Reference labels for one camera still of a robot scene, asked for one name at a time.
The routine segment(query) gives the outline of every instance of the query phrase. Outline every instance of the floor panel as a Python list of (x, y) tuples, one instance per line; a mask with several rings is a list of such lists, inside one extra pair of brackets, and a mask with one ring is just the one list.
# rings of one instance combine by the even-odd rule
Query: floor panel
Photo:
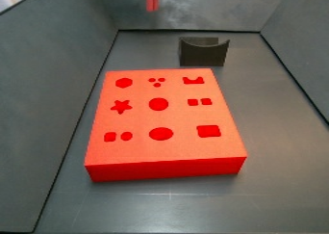
[[(190, 36), (231, 40), (211, 69), (249, 153), (239, 174), (92, 183), (84, 157), (105, 71), (178, 67), (178, 38)], [(36, 232), (327, 232), (327, 141), (258, 34), (120, 32)]]

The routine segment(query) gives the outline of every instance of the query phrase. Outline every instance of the shape cutout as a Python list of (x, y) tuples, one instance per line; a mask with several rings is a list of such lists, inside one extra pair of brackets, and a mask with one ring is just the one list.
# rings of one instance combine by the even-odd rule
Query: shape cutout
[(104, 141), (108, 142), (113, 142), (117, 139), (117, 133), (116, 132), (108, 132), (104, 135)]
[(164, 98), (154, 98), (149, 101), (149, 108), (154, 111), (162, 111), (168, 107), (168, 101)]
[[(189, 106), (198, 106), (199, 102), (198, 102), (197, 99), (187, 99), (187, 104), (189, 104)], [(210, 99), (209, 98), (202, 98), (201, 99), (201, 105), (203, 105), (203, 106), (211, 105)]]
[(156, 88), (158, 88), (160, 86), (161, 86), (161, 83), (165, 81), (165, 78), (164, 77), (161, 77), (161, 78), (158, 78), (158, 79), (156, 79), (156, 78), (149, 78), (149, 82), (150, 83), (154, 83), (153, 84), (153, 86), (156, 87)]
[(209, 99), (209, 98), (202, 98), (202, 99), (201, 99), (201, 105), (205, 105), (205, 106), (211, 105), (210, 99)]
[(130, 132), (124, 132), (124, 133), (121, 134), (121, 139), (122, 139), (124, 141), (129, 141), (129, 140), (132, 139), (132, 133), (130, 133)]
[(157, 141), (168, 140), (170, 139), (172, 136), (173, 136), (172, 130), (165, 127), (158, 127), (149, 132), (149, 137)]
[(198, 77), (195, 80), (189, 79), (187, 77), (182, 77), (183, 84), (203, 84), (202, 77)]
[(198, 106), (199, 102), (197, 101), (197, 99), (187, 99), (187, 104), (189, 106)]
[(116, 100), (114, 103), (116, 105), (110, 108), (110, 110), (118, 111), (120, 115), (124, 113), (125, 110), (132, 109), (132, 107), (128, 104), (128, 100), (125, 101)]
[(199, 125), (197, 126), (197, 129), (201, 138), (211, 138), (221, 136), (218, 125)]
[(132, 85), (132, 80), (126, 77), (124, 77), (116, 81), (116, 86), (121, 89), (129, 87), (130, 85)]

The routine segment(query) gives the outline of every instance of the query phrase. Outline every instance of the star-shaped hole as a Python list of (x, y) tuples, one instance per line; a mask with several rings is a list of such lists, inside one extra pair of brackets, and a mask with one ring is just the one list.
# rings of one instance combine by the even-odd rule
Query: star-shaped hole
[(128, 100), (125, 101), (116, 100), (114, 103), (116, 105), (110, 108), (110, 110), (118, 111), (120, 115), (124, 113), (125, 110), (132, 109), (132, 107), (128, 104)]

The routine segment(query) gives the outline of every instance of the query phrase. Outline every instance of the red foam block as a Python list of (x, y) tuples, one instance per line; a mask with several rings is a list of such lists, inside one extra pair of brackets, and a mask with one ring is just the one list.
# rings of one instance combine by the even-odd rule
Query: red foam block
[(231, 174), (245, 158), (210, 69), (106, 73), (85, 157), (92, 181)]

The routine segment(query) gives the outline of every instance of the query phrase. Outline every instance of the black block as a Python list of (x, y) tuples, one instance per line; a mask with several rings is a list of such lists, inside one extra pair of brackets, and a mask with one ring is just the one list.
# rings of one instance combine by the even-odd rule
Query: black block
[(222, 66), (230, 41), (218, 38), (180, 38), (181, 66)]

